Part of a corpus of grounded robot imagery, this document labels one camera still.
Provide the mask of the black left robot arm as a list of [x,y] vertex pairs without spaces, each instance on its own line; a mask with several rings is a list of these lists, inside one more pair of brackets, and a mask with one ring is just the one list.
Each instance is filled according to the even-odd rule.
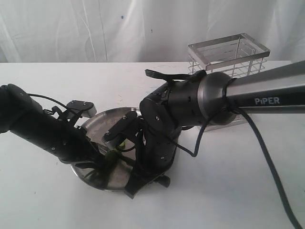
[[14,84],[0,87],[0,132],[8,131],[78,168],[102,169],[106,158],[89,140],[84,128],[76,128],[83,110],[43,109]]

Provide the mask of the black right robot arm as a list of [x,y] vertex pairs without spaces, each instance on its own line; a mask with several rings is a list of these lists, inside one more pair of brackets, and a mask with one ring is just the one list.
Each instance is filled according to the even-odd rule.
[[165,84],[139,105],[136,163],[124,192],[130,198],[151,182],[167,187],[178,138],[187,127],[227,125],[237,115],[296,114],[305,111],[305,63],[292,63],[233,78],[223,72],[166,75],[146,70]]

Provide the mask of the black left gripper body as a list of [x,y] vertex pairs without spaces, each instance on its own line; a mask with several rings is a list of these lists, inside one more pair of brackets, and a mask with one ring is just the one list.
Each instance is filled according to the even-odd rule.
[[103,156],[97,145],[89,140],[84,129],[67,127],[62,129],[51,145],[50,153],[62,163],[75,167],[103,167]]

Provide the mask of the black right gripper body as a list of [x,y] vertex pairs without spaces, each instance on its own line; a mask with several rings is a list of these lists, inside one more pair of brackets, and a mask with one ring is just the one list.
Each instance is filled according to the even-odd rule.
[[180,134],[180,127],[168,135],[149,126],[143,127],[136,142],[136,162],[133,173],[139,177],[157,177],[164,174],[173,164],[175,144]]

